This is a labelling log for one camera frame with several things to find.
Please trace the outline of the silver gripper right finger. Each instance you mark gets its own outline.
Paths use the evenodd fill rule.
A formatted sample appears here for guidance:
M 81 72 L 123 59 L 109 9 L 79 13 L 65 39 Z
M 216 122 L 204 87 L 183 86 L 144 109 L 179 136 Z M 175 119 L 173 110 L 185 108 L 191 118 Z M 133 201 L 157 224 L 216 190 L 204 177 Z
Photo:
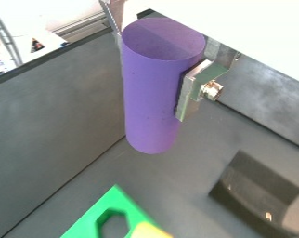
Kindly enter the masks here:
M 184 71 L 180 81 L 175 115 L 181 122 L 199 110 L 203 99 L 219 99 L 223 85 L 217 79 L 231 70 L 236 57 L 235 49 L 207 39 L 203 59 Z

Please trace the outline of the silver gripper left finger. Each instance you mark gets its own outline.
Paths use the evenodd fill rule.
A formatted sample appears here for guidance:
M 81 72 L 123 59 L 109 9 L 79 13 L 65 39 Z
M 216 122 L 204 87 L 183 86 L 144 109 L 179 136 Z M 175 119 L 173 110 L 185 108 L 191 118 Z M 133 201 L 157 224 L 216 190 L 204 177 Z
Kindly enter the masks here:
M 99 0 L 108 22 L 113 29 L 115 42 L 121 47 L 124 5 L 127 0 Z

